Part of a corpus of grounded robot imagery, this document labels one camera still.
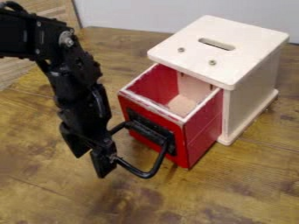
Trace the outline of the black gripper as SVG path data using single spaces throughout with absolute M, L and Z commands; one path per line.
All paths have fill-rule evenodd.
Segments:
M 97 145 L 113 142 L 108 133 L 111 110 L 107 91 L 97 83 L 100 64 L 79 44 L 55 46 L 51 64 L 39 61 L 55 93 L 59 107 L 60 134 L 76 158 Z

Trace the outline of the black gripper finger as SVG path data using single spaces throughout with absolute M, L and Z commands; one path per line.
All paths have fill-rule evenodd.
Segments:
M 97 145 L 91 153 L 91 161 L 95 167 L 97 177 L 103 179 L 116 168 L 115 157 L 117 155 L 115 142 Z

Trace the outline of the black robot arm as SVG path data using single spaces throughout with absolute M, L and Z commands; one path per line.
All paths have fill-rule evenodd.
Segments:
M 73 29 L 56 19 L 40 17 L 13 2 L 0 3 L 0 58 L 33 61 L 51 83 L 59 108 L 60 134 L 79 158 L 91 155 L 99 177 L 117 164 L 116 146 L 108 132 L 111 110 L 99 77 L 99 63 L 80 46 Z

